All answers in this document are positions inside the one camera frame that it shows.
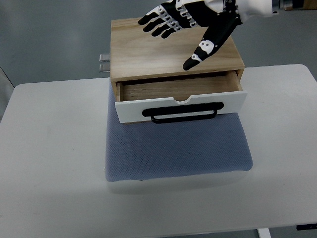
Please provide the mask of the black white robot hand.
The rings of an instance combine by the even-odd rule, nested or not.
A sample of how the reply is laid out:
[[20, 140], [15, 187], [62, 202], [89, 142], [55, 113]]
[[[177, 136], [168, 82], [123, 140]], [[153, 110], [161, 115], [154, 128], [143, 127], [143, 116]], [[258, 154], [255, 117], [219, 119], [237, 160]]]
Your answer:
[[183, 29], [205, 27], [200, 43], [184, 62], [190, 70], [214, 55], [234, 29], [252, 16], [270, 17], [271, 0], [168, 0], [156, 6], [139, 21], [144, 32], [163, 39]]

